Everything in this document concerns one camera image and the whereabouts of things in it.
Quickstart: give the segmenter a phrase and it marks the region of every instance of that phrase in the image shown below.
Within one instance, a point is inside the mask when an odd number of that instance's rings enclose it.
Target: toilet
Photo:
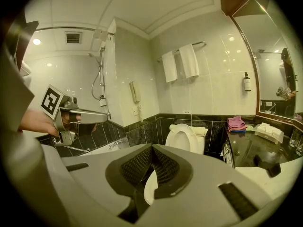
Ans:
[[[171,125],[165,145],[203,155],[205,137],[196,135],[195,131],[198,132],[198,128],[200,129],[200,127],[190,127],[186,124]],[[144,189],[144,199],[149,205],[152,205],[154,201],[154,191],[157,188],[157,175],[156,171],[153,171]]]

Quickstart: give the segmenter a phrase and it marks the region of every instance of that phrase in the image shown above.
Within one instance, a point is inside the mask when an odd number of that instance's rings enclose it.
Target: toilet lid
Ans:
[[[187,124],[176,125],[168,134],[165,145],[199,153],[198,138],[195,132]],[[149,205],[152,205],[154,201],[154,191],[157,188],[157,175],[156,172],[153,171],[144,188],[144,199]]]

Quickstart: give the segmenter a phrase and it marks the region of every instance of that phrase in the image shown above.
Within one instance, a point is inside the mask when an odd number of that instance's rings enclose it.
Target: light switch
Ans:
[[[134,116],[137,116],[139,114],[139,110],[137,106],[133,107],[133,114]]]

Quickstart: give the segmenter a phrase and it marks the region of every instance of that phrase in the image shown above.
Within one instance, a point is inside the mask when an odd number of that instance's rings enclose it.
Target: gray plastic device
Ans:
[[[41,102],[42,110],[53,120],[55,128],[59,132],[60,143],[55,146],[70,146],[79,134],[78,124],[103,123],[108,120],[106,113],[80,109],[76,97],[70,97],[49,85]],[[72,130],[66,128],[62,121],[62,113],[69,113],[70,123],[74,124]]]

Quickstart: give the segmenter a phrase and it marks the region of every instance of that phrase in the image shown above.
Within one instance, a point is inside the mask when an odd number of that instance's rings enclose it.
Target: towel rack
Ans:
[[[192,45],[202,44],[202,43],[204,43],[204,46],[206,45],[206,42],[205,42],[204,40],[203,40],[203,41],[196,42],[196,43],[193,43]],[[157,59],[157,62],[160,62],[161,60],[162,60],[162,57],[159,57],[159,58]]]

